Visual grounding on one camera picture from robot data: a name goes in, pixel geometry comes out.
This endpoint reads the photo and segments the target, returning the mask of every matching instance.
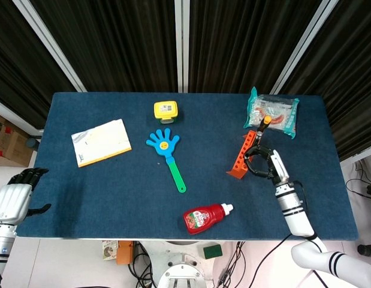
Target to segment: white bottle cap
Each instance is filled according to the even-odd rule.
[[[229,215],[229,212],[233,210],[233,205],[232,204],[221,204],[222,209],[224,209],[225,216]]]

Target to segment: snack bag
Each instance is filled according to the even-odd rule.
[[[299,101],[298,98],[284,99],[274,95],[257,95],[257,90],[253,87],[246,108],[248,117],[244,128],[259,126],[263,117],[270,115],[272,121],[269,128],[283,131],[293,139]]]

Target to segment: black cable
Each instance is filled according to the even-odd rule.
[[[348,189],[350,192],[355,193],[355,194],[357,194],[357,195],[359,195],[359,196],[361,196],[361,197],[365,197],[365,198],[371,199],[370,196],[367,196],[367,195],[361,194],[361,193],[359,193],[359,192],[356,192],[356,191],[351,190],[351,189],[348,188],[348,183],[349,183],[350,181],[353,181],[353,180],[359,180],[359,181],[362,181],[362,182],[365,182],[365,183],[368,184],[368,182],[366,182],[366,181],[364,181],[364,180],[362,180],[362,179],[359,179],[359,178],[352,178],[352,179],[347,180],[347,182],[345,183],[346,189]]]
[[[153,281],[152,263],[151,262],[149,262],[149,264],[147,265],[147,267],[145,268],[145,270],[141,274],[138,274],[136,272],[136,268],[135,268],[136,260],[141,256],[142,257],[146,256],[146,257],[149,258],[149,255],[148,255],[147,251],[145,250],[145,248],[142,246],[142,244],[136,242],[134,244],[134,250],[136,250],[136,249],[138,250],[138,247],[141,248],[142,252],[138,253],[134,256],[134,258],[132,260],[132,264],[128,264],[128,269],[129,269],[130,273],[132,274],[133,277],[135,277],[137,279],[136,287],[138,287],[138,285],[140,285],[141,287],[147,287],[147,285],[149,285],[149,287],[153,286],[154,288],[157,288],[155,282]]]
[[[232,278],[232,275],[234,273],[234,270],[236,268],[236,265],[237,265],[237,262],[239,261],[239,259],[241,257],[243,257],[244,259],[244,271],[243,271],[243,274],[242,274],[242,277],[239,281],[239,283],[236,285],[236,287],[241,283],[244,275],[245,275],[245,271],[246,271],[246,259],[245,259],[245,256],[242,252],[242,247],[243,245],[245,244],[245,242],[237,242],[236,244],[236,250],[234,251],[228,265],[227,265],[227,268],[225,269],[224,273],[221,274],[220,276],[220,279],[219,279],[219,282],[218,282],[218,285],[217,285],[217,288],[218,287],[221,287],[222,288],[227,288],[230,286],[231,284],[231,278]]]
[[[371,185],[371,180],[369,179],[369,177],[367,176],[365,170],[364,170],[364,167],[363,167],[363,164],[360,162],[360,166],[361,166],[361,171],[362,171],[362,174],[361,174],[361,179],[363,178],[363,175],[365,173],[365,177],[366,179],[370,182],[370,185]]]
[[[241,279],[240,281],[237,283],[236,286],[234,286],[234,288],[237,288],[239,286],[239,284],[241,283],[241,281],[243,281],[243,278],[244,278],[244,275],[245,275],[245,270],[246,270],[246,259],[245,259],[245,255],[244,253],[242,254],[243,255],[243,259],[244,259],[244,271],[243,271],[243,274],[241,275]]]
[[[313,273],[317,276],[318,280],[322,283],[322,285],[325,287],[325,288],[329,288],[326,283],[324,282],[324,280],[320,277],[320,275],[318,275],[318,273],[315,271],[315,270],[312,270]]]
[[[258,266],[257,266],[257,269],[256,269],[256,271],[255,271],[255,275],[253,276],[253,279],[252,279],[251,285],[249,285],[249,288],[252,287],[253,282],[254,282],[255,279],[256,279],[256,275],[257,275],[257,272],[258,272],[258,270],[259,270],[261,264],[263,264],[263,262],[265,261],[265,259],[268,258],[268,256],[271,255],[271,253],[272,253],[273,251],[275,251],[275,249],[279,248],[280,245],[281,245],[282,243],[284,243],[284,242],[285,242],[285,241],[286,241],[290,236],[292,236],[292,234],[289,234],[287,237],[283,238],[283,240],[281,240],[281,242],[278,243],[278,244],[275,246],[275,248],[273,248],[272,250],[270,250],[270,251],[268,252],[268,254],[266,254],[265,257],[260,261],[260,264],[258,264]]]
[[[306,215],[309,215],[309,209],[308,209],[308,205],[307,205],[307,195],[306,195],[306,192],[305,192],[305,189],[304,189],[304,185],[298,180],[295,180],[292,183],[293,183],[293,186],[295,186],[297,184],[301,187],[301,190],[302,190],[303,196],[304,196],[305,212],[306,212]]]
[[[356,163],[355,163],[354,170],[355,170],[356,172],[361,171],[361,177],[360,177],[360,178],[352,178],[352,179],[347,180],[347,182],[345,183],[345,187],[346,187],[346,189],[347,189],[348,191],[350,191],[350,192],[352,192],[352,193],[355,193],[355,194],[357,194],[357,195],[359,195],[359,196],[361,196],[361,197],[364,197],[364,198],[371,199],[370,196],[367,196],[367,195],[361,194],[361,193],[359,193],[359,192],[356,192],[356,191],[354,191],[354,190],[351,190],[351,189],[349,189],[349,187],[348,187],[348,183],[351,182],[351,181],[354,181],[354,180],[358,180],[358,181],[361,181],[362,183],[366,183],[366,184],[368,184],[368,185],[371,185],[371,180],[370,180],[370,179],[368,178],[368,176],[366,175],[366,172],[364,171],[364,167],[363,167],[363,165],[362,165],[361,163],[360,163],[360,166],[361,166],[361,169],[357,169],[357,162],[356,162]],[[365,177],[366,177],[366,179],[367,179],[369,182],[363,180],[364,173],[365,173]]]

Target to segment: cardboard box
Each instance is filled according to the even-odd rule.
[[[117,240],[103,240],[102,241],[102,259],[113,260],[116,259]]]
[[[0,166],[28,167],[33,150],[25,143],[29,135],[0,116]]]

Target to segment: yellow container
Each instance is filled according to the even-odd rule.
[[[176,101],[156,102],[153,109],[155,118],[159,119],[162,124],[173,123],[179,113]]]

